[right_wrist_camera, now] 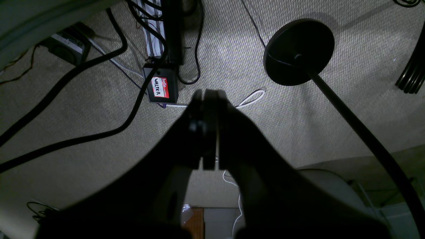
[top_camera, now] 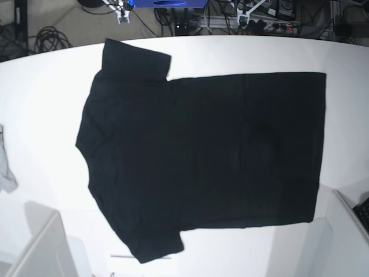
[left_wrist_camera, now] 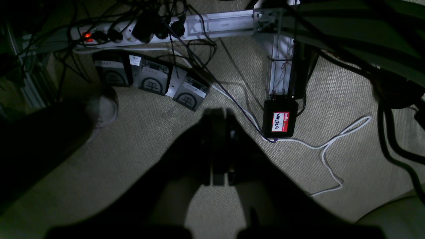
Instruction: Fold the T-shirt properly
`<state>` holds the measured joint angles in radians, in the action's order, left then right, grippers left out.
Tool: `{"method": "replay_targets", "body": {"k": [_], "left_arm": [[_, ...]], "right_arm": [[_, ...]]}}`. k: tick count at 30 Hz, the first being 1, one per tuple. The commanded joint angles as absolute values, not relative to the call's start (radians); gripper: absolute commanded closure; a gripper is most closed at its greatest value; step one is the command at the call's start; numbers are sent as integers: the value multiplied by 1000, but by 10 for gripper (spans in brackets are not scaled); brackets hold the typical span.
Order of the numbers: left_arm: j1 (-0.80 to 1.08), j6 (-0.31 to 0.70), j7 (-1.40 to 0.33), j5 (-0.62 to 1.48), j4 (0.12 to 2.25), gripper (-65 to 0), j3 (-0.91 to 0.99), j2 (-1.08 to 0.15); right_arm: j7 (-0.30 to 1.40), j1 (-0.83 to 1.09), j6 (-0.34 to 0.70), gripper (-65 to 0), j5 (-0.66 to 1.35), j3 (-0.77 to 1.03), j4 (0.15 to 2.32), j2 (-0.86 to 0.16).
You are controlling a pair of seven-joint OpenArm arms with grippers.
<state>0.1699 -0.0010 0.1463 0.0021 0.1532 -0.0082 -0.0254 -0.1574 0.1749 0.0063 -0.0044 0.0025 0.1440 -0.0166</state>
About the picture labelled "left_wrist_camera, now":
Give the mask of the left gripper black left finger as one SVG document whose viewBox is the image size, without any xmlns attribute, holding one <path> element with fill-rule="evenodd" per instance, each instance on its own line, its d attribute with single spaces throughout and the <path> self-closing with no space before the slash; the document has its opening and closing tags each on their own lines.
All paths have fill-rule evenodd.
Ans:
<svg viewBox="0 0 425 239">
<path fill-rule="evenodd" d="M 161 159 L 101 212 L 52 228 L 48 239 L 191 239 L 185 228 L 192 198 L 211 181 L 215 109 L 182 133 Z"/>
</svg>

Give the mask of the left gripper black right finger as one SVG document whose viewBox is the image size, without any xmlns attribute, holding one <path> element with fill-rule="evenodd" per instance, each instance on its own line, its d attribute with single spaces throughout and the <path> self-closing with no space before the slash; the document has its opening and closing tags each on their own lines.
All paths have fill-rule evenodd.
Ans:
<svg viewBox="0 0 425 239">
<path fill-rule="evenodd" d="M 246 219 L 239 239 L 384 239 L 379 227 L 335 216 L 308 196 L 273 164 L 226 110 L 229 183 Z"/>
</svg>

